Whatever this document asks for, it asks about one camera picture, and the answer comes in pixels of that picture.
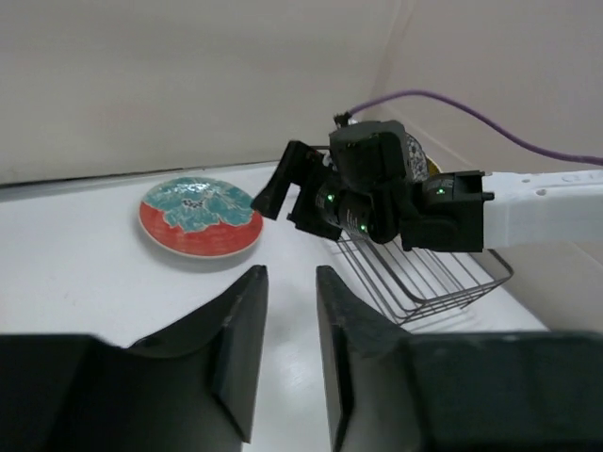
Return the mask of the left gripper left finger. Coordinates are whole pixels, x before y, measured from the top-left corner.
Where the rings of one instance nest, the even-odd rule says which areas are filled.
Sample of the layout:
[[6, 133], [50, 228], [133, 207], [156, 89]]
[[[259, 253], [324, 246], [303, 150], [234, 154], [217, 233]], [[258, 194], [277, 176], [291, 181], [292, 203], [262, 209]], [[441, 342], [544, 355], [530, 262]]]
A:
[[5, 451], [238, 451], [253, 415], [269, 275], [118, 347], [90, 334], [1, 338]]

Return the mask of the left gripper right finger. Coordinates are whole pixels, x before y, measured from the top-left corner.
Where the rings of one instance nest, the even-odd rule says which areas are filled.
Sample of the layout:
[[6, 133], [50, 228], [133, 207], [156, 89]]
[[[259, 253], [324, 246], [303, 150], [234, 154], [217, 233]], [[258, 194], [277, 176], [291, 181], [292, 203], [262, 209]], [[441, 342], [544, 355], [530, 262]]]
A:
[[598, 451], [602, 338], [411, 334], [316, 271], [334, 451]]

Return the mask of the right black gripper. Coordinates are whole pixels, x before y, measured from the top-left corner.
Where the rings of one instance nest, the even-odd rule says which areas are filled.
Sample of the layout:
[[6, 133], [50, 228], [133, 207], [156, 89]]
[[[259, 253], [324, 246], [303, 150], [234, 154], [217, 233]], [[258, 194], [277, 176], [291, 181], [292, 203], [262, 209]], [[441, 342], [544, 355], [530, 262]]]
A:
[[287, 219], [295, 228], [336, 241], [346, 232], [377, 243], [399, 233], [395, 191], [412, 183], [407, 134], [398, 121], [362, 121], [329, 135], [326, 156], [298, 140], [285, 151], [251, 208], [275, 220], [290, 186], [299, 195]]

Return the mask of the blue floral white plate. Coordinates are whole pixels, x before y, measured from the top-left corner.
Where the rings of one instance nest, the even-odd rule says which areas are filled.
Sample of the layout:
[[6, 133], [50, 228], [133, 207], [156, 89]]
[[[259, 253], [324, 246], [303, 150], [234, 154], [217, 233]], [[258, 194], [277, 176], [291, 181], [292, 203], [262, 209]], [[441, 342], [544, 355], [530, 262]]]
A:
[[420, 143], [411, 134], [406, 135], [406, 143], [410, 156], [413, 180], [422, 182], [430, 176], [426, 155]]

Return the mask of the round bamboo plate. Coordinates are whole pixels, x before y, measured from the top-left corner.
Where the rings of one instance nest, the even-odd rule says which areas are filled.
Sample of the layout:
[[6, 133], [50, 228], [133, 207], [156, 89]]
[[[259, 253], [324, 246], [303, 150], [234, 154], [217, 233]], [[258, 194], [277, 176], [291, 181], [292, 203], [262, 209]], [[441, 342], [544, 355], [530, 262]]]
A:
[[426, 157], [427, 168], [430, 176], [435, 176], [441, 173], [439, 166], [430, 158]]

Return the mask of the red teal ceramic plate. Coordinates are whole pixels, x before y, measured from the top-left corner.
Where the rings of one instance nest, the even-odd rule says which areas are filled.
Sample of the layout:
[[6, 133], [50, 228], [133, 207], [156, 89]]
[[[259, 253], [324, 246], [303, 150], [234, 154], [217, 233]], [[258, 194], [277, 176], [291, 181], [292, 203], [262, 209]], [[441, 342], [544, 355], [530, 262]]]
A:
[[207, 177], [178, 177], [151, 188], [139, 204], [142, 231], [171, 252], [230, 257], [253, 247], [263, 219], [238, 186]]

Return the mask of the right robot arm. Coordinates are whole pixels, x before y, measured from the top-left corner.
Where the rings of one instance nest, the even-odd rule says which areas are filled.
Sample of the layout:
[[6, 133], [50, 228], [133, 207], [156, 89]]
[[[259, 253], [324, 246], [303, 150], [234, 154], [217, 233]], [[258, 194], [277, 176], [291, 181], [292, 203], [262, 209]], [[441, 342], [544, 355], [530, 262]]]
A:
[[377, 244], [399, 239], [405, 250], [480, 252], [602, 237], [600, 171], [472, 170], [417, 182], [397, 121], [341, 127], [327, 153], [288, 143], [253, 210], [277, 218], [291, 186], [300, 192], [288, 219], [330, 240], [350, 234]]

